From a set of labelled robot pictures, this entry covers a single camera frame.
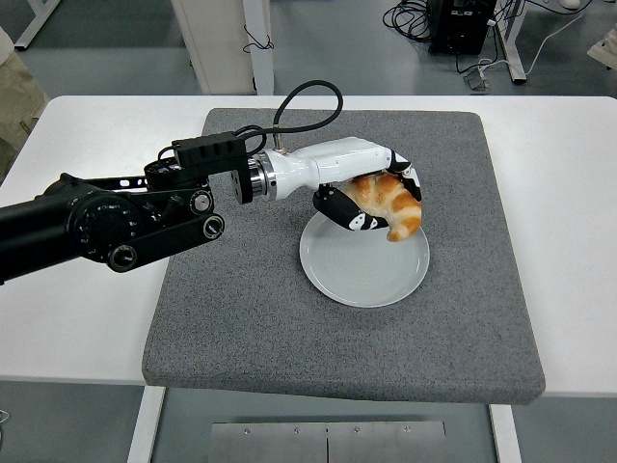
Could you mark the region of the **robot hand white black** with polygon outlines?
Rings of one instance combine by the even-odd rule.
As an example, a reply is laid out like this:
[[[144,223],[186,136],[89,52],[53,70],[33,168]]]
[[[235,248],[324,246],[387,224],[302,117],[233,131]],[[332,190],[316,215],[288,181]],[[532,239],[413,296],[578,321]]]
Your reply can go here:
[[[388,230],[399,242],[422,222],[418,175],[394,150],[348,137],[281,154],[255,156],[259,194],[282,200],[302,186],[313,188],[313,205],[349,231]]]

